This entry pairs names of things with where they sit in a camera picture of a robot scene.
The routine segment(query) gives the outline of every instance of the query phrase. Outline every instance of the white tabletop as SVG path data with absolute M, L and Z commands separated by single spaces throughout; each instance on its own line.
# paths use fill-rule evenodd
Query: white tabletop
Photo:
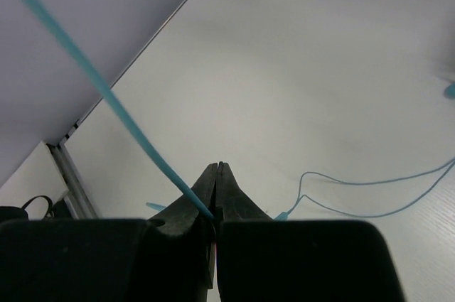
M 455 156 L 455 102 L 438 77 L 452 1 L 189 0 L 114 91 L 189 185 L 228 162 L 274 217 L 294 203 L 304 171 L 382 180 Z M 145 202 L 180 195 L 104 102 L 65 146 L 103 217 L 150 217 Z M 374 214 L 436 178 L 356 188 L 312 178 L 304 192 Z M 455 299 L 454 180 L 373 221 L 409 301 Z M 306 201 L 291 217 L 340 216 Z

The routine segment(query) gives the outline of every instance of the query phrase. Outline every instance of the black strap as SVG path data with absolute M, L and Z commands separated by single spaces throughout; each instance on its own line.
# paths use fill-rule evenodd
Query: black strap
M 27 203 L 23 204 L 22 210 L 25 210 L 36 198 L 44 198 L 48 202 L 48 210 L 46 211 L 44 218 L 46 218 L 52 212 L 53 202 L 47 195 L 37 195 L 31 198 Z
M 28 220 L 27 211 L 15 206 L 0 206 L 0 223 L 17 219 Z

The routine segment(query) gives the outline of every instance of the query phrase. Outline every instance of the blue wire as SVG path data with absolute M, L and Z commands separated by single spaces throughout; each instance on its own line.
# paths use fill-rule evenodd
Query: blue wire
M 332 180 L 332 181 L 334 181 L 336 183 L 340 183 L 341 185 L 380 185 L 380 184 L 384 184 L 384 183 L 396 183 L 397 181 L 409 180 L 409 179 L 413 179 L 413 178 L 418 178 L 420 176 L 426 176 L 428 174 L 432 174 L 432 173 L 435 173 L 437 171 L 440 171 L 441 169 L 446 168 L 447 166 L 448 166 L 448 168 L 442 173 L 441 176 L 439 176 L 437 178 L 437 180 L 433 183 L 433 185 L 431 185 L 430 188 L 428 188 L 425 192 L 423 192 L 421 195 L 419 195 L 413 201 L 411 201 L 410 203 L 407 203 L 405 206 L 400 207 L 400 208 L 398 208 L 396 210 L 393 210 L 393 211 L 390 211 L 390 212 L 386 212 L 386 213 L 381 213 L 379 215 L 355 215 L 353 213 L 337 210 L 337 209 L 334 209 L 332 207 L 326 206 L 326 205 L 320 203 L 319 201 L 314 200 L 313 198 L 311 198 L 307 194 L 303 194 L 302 196 L 300 196 L 301 195 L 302 180 L 303 180 L 304 176 L 308 175 L 308 174 L 314 174 L 314 175 L 322 176 L 323 178 L 327 178 L 327 179 Z M 299 194 L 297 196 L 296 202 L 294 203 L 294 206 L 292 206 L 291 209 L 289 211 L 287 211 L 287 212 L 281 212 L 275 219 L 276 220 L 286 220 L 288 218 L 288 216 L 292 213 L 292 211 L 294 211 L 295 207 L 301 202 L 301 200 L 303 198 L 307 198 L 311 202 L 315 203 L 319 207 L 322 207 L 322 208 L 324 208 L 326 210 L 329 210 L 329 211 L 332 211 L 332 212 L 336 212 L 336 213 L 340 213 L 342 215 L 346 215 L 346 216 L 349 216 L 349 217 L 373 219 L 373 218 L 381 218 L 381 217 L 387 217 L 389 215 L 394 215 L 395 213 L 402 212 L 403 210 L 406 210 L 407 208 L 413 206 L 415 203 L 417 203 L 419 200 L 421 200 L 425 195 L 430 193 L 437 186 L 439 181 L 441 181 L 454 166 L 455 166 L 455 158 L 451 159 L 450 161 L 446 162 L 444 165 L 442 165 L 442 166 L 440 166 L 438 168 L 435 168 L 435 169 L 432 169 L 430 171 L 426 171 L 426 172 L 423 172 L 423 173 L 415 174 L 413 176 L 405 176 L 403 178 L 396 178 L 396 179 L 389 179 L 389 180 L 382 180 L 382 181 L 373 181 L 373 182 L 369 182 L 369 183 L 351 183 L 351 182 L 348 182 L 348 181 L 335 179 L 335 178 L 332 178 L 332 177 L 327 176 L 325 174 L 321 174 L 321 173 L 317 173 L 317 172 L 305 172 L 300 177 Z
M 450 84 L 444 90 L 444 95 L 449 99 L 455 99 L 455 83 Z
M 161 212 L 162 210 L 164 210 L 166 208 L 166 206 L 163 206 L 160 204 L 155 204 L 155 203 L 145 203 L 145 205 L 147 205 L 147 207 L 150 207 L 158 212 Z
M 22 0 L 24 4 L 35 14 L 41 23 L 52 33 L 59 44 L 66 50 L 75 62 L 85 71 L 85 74 L 92 81 L 98 92 L 104 97 L 108 105 L 123 122 L 129 133 L 142 147 L 149 158 L 168 177 L 172 183 L 203 213 L 206 217 L 214 219 L 212 213 L 199 200 L 196 194 L 185 184 L 178 174 L 165 162 L 158 151 L 151 145 L 136 122 L 128 114 L 119 99 L 111 91 L 109 85 L 102 79 L 88 57 L 78 48 L 72 38 L 60 27 L 60 24 L 46 10 L 40 0 Z

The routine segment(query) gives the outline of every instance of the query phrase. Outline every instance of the black object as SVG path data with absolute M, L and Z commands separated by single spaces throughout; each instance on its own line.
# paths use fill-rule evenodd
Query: black object
M 5 222 L 7 220 L 28 220 L 28 213 L 26 208 L 38 198 L 43 198 L 47 204 L 48 209 L 45 212 L 43 217 L 49 217 L 53 214 L 53 203 L 47 195 L 37 195 L 36 197 L 31 198 L 22 207 L 15 206 L 0 206 L 0 222 Z
M 226 163 L 150 220 L 0 225 L 0 301 L 403 301 L 380 233 L 360 221 L 275 222 Z
M 71 215 L 71 212 L 68 209 L 68 206 L 66 205 L 64 199 L 56 202 L 53 205 L 52 210 L 50 211 L 50 215 L 52 215 L 52 218 L 73 219 L 73 216 Z

